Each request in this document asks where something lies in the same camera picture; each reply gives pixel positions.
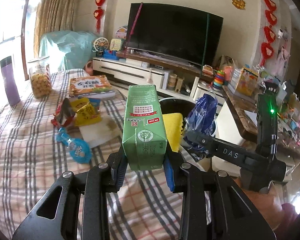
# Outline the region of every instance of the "tv screen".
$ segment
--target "tv screen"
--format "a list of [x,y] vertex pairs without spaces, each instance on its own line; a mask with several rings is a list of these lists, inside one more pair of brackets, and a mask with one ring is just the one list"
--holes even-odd
[[[130,7],[127,39],[140,3]],[[201,65],[212,65],[223,18],[183,6],[144,3],[127,45],[132,49],[169,55]]]

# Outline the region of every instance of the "purple bottle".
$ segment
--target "purple bottle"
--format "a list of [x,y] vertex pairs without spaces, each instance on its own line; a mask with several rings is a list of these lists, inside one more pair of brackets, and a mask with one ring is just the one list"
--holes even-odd
[[11,56],[0,60],[0,66],[9,105],[14,106],[20,101],[20,96],[14,81]]

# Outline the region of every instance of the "red heart decoration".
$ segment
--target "red heart decoration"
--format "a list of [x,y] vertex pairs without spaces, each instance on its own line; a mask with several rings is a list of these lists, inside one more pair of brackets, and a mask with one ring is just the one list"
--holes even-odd
[[270,12],[274,12],[277,9],[277,5],[275,4],[275,2],[273,2],[271,0],[265,0],[265,3],[267,5],[267,7],[269,8]]
[[270,11],[266,10],[266,18],[270,25],[276,25],[277,24],[277,17]]
[[93,13],[93,16],[94,16],[97,20],[100,20],[101,17],[103,16],[103,10],[102,10],[102,9],[95,10],[94,13]]
[[264,27],[263,30],[265,31],[265,35],[266,35],[266,38],[268,40],[269,43],[272,43],[275,41],[275,33],[268,27]]
[[261,53],[263,55],[263,58],[266,60],[273,56],[274,50],[269,43],[263,42],[261,44]]
[[96,0],[97,6],[102,6],[105,3],[106,0]]

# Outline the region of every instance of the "screw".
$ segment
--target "screw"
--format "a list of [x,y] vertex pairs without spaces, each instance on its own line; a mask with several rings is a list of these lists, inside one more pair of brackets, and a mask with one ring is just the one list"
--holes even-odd
[[189,169],[189,168],[191,168],[191,164],[190,163],[182,163],[181,167],[184,169]]
[[71,171],[65,171],[62,174],[62,177],[64,177],[64,178],[70,178],[71,176],[72,176],[72,172]]
[[218,175],[220,177],[226,177],[228,175],[228,173],[226,173],[225,171],[218,171]]
[[108,167],[108,163],[99,163],[98,167],[99,167],[100,169],[105,169],[105,168]]

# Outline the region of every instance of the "black bottle cap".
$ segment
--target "black bottle cap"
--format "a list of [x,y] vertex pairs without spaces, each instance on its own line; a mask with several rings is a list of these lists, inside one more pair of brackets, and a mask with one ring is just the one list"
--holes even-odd
[[5,67],[5,66],[7,66],[7,65],[9,65],[9,64],[11,64],[11,63],[12,63],[12,58],[11,58],[11,56],[8,56],[8,57],[6,57],[6,58],[0,60],[0,66],[1,66],[2,68]]

